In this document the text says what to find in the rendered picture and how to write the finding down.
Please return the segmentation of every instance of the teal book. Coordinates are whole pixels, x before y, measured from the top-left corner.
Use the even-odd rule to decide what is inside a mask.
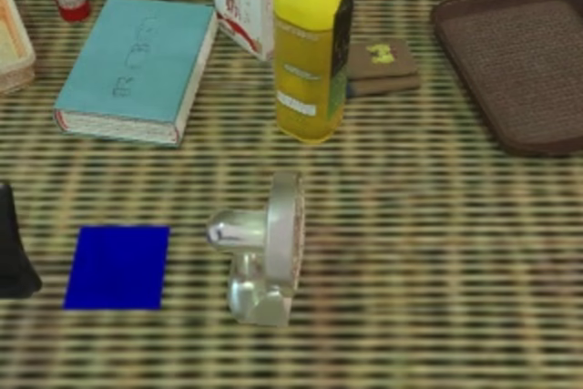
[[[56,123],[177,147],[216,33],[211,6],[107,0],[56,100]]]

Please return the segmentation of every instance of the black bottle cap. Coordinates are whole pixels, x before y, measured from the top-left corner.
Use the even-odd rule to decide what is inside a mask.
[[[20,241],[12,189],[0,184],[0,300],[29,298],[42,285]]]

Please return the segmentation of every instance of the blue square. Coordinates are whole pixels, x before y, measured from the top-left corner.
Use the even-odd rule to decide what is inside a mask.
[[[69,276],[66,310],[159,310],[168,227],[85,227]]]

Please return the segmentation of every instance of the woven mat surface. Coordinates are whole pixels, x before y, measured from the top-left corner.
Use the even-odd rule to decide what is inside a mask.
[[[437,1],[358,0],[354,40],[407,38],[424,85],[354,100],[317,148],[280,134],[269,67],[220,35],[167,150],[60,134],[93,21],[17,0],[38,78],[0,99],[0,176],[45,287],[0,303],[0,387],[583,387],[583,156],[499,150],[431,37]],[[259,208],[283,169],[306,182],[291,326],[238,325],[205,221]],[[79,227],[112,223],[172,227],[162,311],[62,310]]]

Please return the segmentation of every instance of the brown plastic tray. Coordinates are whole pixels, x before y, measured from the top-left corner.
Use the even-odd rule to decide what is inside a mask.
[[[445,0],[432,24],[503,148],[583,148],[583,0]]]

